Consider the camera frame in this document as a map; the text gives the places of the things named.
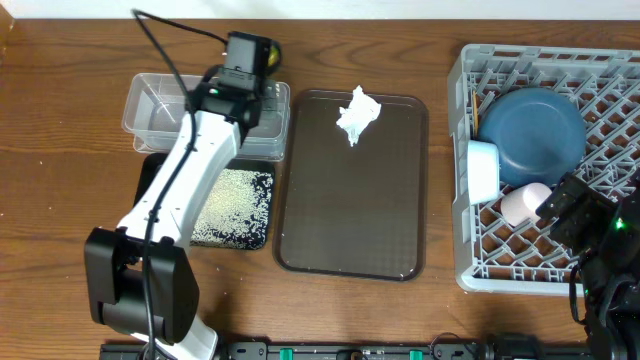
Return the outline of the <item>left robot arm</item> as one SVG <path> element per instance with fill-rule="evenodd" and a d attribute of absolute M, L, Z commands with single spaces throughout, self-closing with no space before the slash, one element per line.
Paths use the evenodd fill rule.
<path fill-rule="evenodd" d="M 232 32 L 222 65 L 185 90 L 178 138 L 149 187 L 113 230 L 84 246 L 94 322 L 147 343 L 142 358 L 211 359 L 218 335 L 197 315 L 190 241 L 217 177 L 259 123 L 267 79 L 282 61 L 269 38 Z"/>

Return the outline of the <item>white tissue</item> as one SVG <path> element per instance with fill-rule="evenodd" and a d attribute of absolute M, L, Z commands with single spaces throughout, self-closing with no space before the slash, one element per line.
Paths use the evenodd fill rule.
<path fill-rule="evenodd" d="M 352 91 L 349 105 L 346 108 L 339 108 L 340 117 L 336 125 L 346 133 L 349 145 L 355 147 L 360 135 L 379 117 L 380 112 L 381 104 L 367 95 L 362 86 L 358 85 Z"/>

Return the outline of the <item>light blue rice bowl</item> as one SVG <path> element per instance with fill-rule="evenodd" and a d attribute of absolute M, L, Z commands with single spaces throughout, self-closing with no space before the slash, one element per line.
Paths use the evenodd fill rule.
<path fill-rule="evenodd" d="M 471 205 L 496 200 L 500 193 L 499 150 L 472 140 L 467 149 L 467 189 Z"/>

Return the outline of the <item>yellow green snack wrapper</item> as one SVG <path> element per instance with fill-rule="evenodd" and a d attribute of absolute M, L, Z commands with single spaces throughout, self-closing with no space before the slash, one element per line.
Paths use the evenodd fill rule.
<path fill-rule="evenodd" d="M 281 62 L 281 51 L 278 46 L 273 44 L 270 48 L 269 57 L 268 57 L 268 67 L 276 68 L 279 66 Z"/>

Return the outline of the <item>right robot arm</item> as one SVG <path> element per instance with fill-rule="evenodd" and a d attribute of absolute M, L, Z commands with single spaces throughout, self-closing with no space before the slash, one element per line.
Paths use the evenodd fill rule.
<path fill-rule="evenodd" d="M 596 359 L 639 357 L 639 190 L 616 202 L 567 173 L 536 209 L 572 250 L 569 301 Z"/>

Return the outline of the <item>blue plate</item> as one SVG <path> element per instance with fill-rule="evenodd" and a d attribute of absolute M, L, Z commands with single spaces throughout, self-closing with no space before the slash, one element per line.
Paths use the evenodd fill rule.
<path fill-rule="evenodd" d="M 576 169 L 586 152 L 586 128 L 577 107 L 545 88 L 500 97 L 480 121 L 478 139 L 496 145 L 500 180 L 512 187 L 552 187 Z"/>

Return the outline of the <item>pink cup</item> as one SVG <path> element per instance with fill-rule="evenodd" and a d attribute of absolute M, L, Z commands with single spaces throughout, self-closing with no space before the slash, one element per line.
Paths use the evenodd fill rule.
<path fill-rule="evenodd" d="M 524 221 L 540 220 L 536 210 L 551 195 L 552 190 L 542 183 L 531 183 L 511 191 L 502 198 L 501 214 L 512 226 Z"/>

